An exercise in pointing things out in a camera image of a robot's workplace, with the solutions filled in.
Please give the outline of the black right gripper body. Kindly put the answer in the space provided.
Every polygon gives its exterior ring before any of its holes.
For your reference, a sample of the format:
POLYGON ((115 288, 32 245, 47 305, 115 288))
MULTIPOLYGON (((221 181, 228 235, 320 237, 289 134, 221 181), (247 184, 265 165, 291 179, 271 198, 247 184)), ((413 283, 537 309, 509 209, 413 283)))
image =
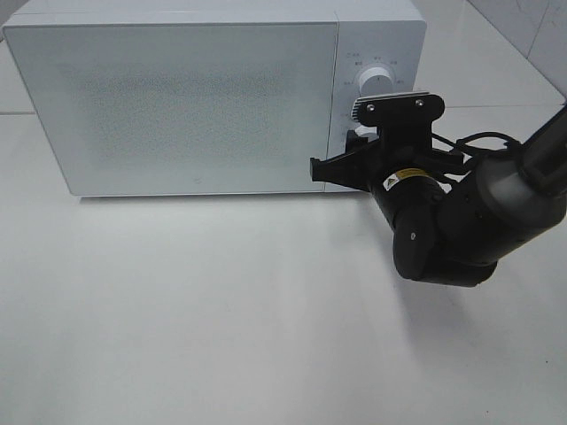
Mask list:
POLYGON ((463 154, 456 148, 433 147, 432 123, 445 111, 438 95, 393 99, 361 105, 363 126, 376 128, 379 138, 357 150, 370 150, 381 161, 381 177, 403 168, 421 168, 441 178, 463 171, 463 154))

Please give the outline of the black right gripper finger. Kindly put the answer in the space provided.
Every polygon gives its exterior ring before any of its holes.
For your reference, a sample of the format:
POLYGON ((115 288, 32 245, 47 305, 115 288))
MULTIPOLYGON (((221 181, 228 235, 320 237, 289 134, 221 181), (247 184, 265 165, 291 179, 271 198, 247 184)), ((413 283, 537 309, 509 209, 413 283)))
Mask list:
POLYGON ((370 150, 357 150, 326 160, 309 159, 313 182, 331 183, 349 189, 373 191, 381 185, 381 161, 370 150))
POLYGON ((355 151, 362 146, 365 146, 368 143, 374 142, 379 138, 379 131, 377 130, 377 136, 373 137, 359 137, 354 129, 348 130, 346 133, 346 145, 345 145, 345 153, 349 153, 351 151, 355 151))

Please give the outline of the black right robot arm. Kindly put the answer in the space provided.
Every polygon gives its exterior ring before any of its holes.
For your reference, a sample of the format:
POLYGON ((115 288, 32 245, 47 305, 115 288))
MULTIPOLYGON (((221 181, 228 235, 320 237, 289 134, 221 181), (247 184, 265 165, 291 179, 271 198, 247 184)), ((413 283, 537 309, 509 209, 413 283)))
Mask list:
POLYGON ((372 195, 392 229, 401 277, 474 287, 565 218, 566 113, 525 142, 503 136, 498 150, 477 147, 475 135, 437 149, 432 125, 444 111, 426 91, 361 97, 352 119, 377 138, 349 131, 345 151, 312 158, 310 175, 372 195))

